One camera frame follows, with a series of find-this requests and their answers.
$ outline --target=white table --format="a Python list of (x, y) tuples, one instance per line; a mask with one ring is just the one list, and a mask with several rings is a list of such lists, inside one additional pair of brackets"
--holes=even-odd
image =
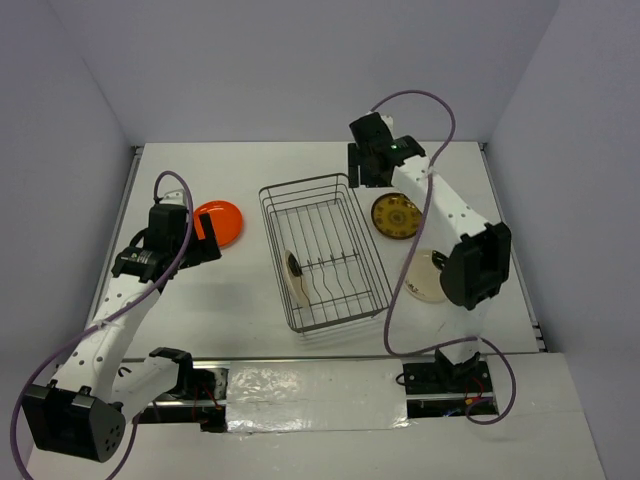
[[(394, 430), (246, 435), (200, 433), (192, 424), (142, 425), (118, 478), (604, 480), (564, 357), (510, 359), (519, 396), (494, 426), (449, 417)], [(498, 405), (505, 405), (506, 371), (495, 357), (489, 368)], [(106, 464), (34, 449), (28, 468), (35, 478), (105, 478), (127, 441)]]
[[(423, 145), (433, 154), (439, 144)], [(343, 142), (146, 145), (115, 252), (146, 225), (154, 181), (167, 169), (184, 177), (196, 206), (215, 199), (236, 204), (243, 213), (245, 230), (223, 251), (221, 260), (181, 271), (169, 283), (126, 357), (146, 357), (158, 346), (187, 350), (196, 358), (385, 355), (382, 317), (305, 336), (287, 327), (258, 201), (258, 191), (264, 186), (345, 172), (346, 148)], [(500, 220), (478, 144), (451, 144), (437, 168), (474, 209), (491, 222)], [(162, 191), (175, 187), (176, 182), (168, 179)], [(367, 219), (372, 202), (381, 193), (379, 189), (358, 189)], [(410, 241), (389, 240), (370, 228), (393, 287)], [(442, 321), (425, 309), (424, 303), (403, 291), (392, 324), (395, 349), (407, 351), (434, 343)], [(511, 276), (487, 316), (484, 334), (505, 352), (539, 350), (513, 262)]]
[[(430, 153), (437, 147), (424, 145)], [(384, 355), (381, 319), (340, 326), (336, 333), (314, 340), (288, 329), (264, 232), (258, 203), (261, 187), (345, 168), (344, 143), (147, 145), (115, 251), (144, 226), (154, 180), (165, 169), (186, 179), (196, 205), (213, 199), (238, 205), (246, 230), (221, 260), (179, 273), (142, 324), (127, 356), (145, 357), (157, 346), (189, 350), (199, 358)], [(477, 144), (453, 144), (443, 155), (439, 171), (473, 208), (492, 222), (499, 220)], [(167, 190), (173, 187), (167, 182)], [(380, 191), (365, 190), (359, 195), (367, 210)], [(393, 282), (408, 242), (374, 235)], [(485, 328), (485, 336), (503, 350), (520, 353), (509, 355), (518, 379), (518, 399), (503, 422), (484, 427), (463, 417), (449, 417), (419, 419), (389, 430), (252, 435), (200, 433), (191, 424), (143, 425), (118, 478), (603, 480), (564, 357), (538, 353), (513, 267)], [(394, 346), (409, 350), (433, 342), (437, 322), (408, 294), (403, 294), (402, 302), (394, 320)], [(232, 371), (239, 361), (231, 362)], [(497, 357), (488, 357), (488, 362), (501, 409), (508, 401), (509, 379)], [(334, 388), (344, 390), (344, 385)], [(331, 409), (325, 412), (334, 415)], [(104, 478), (124, 450), (121, 447), (104, 465), (34, 450), (28, 468), (35, 478)]]

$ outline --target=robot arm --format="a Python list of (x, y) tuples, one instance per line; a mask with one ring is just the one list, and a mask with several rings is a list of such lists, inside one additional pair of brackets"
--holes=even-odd
[[(116, 256), (113, 278), (87, 328), (101, 324), (153, 287), (180, 250), (187, 214), (180, 190), (151, 208), (148, 227)], [(180, 269), (221, 256), (211, 219), (205, 214), (199, 221), (204, 238), (192, 232)], [(85, 337), (46, 386), (29, 387), (22, 407), (38, 448), (105, 462), (118, 449), (126, 423), (150, 401), (188, 386), (191, 355), (170, 348), (154, 350), (129, 375), (117, 376), (138, 327), (165, 287), (158, 285), (135, 308)]]
[[(350, 187), (396, 187), (418, 208), (425, 205), (429, 183), (426, 153), (410, 136), (394, 139), (389, 124), (370, 113), (350, 125), (355, 143), (348, 147)], [(491, 225), (475, 212), (436, 172), (428, 225), (435, 235), (434, 265), (440, 285), (457, 310), (439, 330), (437, 343), (477, 336), (491, 298), (509, 276), (511, 232), (504, 223)], [(436, 351), (448, 375), (474, 368), (477, 343), (467, 342)]]

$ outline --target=black base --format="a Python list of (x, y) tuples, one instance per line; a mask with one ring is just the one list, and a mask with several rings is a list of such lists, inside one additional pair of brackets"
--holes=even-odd
[(482, 383), (485, 392), (493, 391), (487, 362), (478, 360), (475, 368), (458, 377), (442, 378), (442, 366), (435, 362), (405, 363), (403, 365), (404, 383), (407, 395), (435, 395), (438, 393), (478, 392)]

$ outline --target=red wire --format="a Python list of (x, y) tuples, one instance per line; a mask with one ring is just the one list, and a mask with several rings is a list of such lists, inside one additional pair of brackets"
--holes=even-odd
[(193, 408), (191, 409), (191, 418), (193, 419), (193, 421), (196, 421), (196, 404), (198, 403), (198, 387), (196, 386), (196, 394), (195, 394), (195, 398), (193, 399)]
[(482, 382), (480, 380), (478, 380), (476, 377), (471, 377), (471, 380), (473, 380), (474, 382), (476, 382), (478, 385), (480, 385), (480, 395), (478, 395), (476, 398), (481, 398), (482, 394), (484, 393), (484, 385), (482, 384)]
[(216, 405), (216, 410), (222, 410), (220, 405), (218, 405), (218, 402), (216, 401), (216, 398), (211, 394), (211, 392), (209, 391), (209, 389), (207, 388), (207, 386), (204, 383), (202, 384), (202, 388), (204, 388), (204, 391), (207, 392), (207, 395), (209, 395), (209, 398), (211, 400), (213, 400), (213, 403)]

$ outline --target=yellow plate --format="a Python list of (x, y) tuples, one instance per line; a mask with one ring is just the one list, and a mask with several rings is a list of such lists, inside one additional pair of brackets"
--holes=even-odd
[(385, 237), (404, 240), (418, 231), (422, 214), (411, 200), (401, 193), (382, 195), (371, 207), (371, 221)]

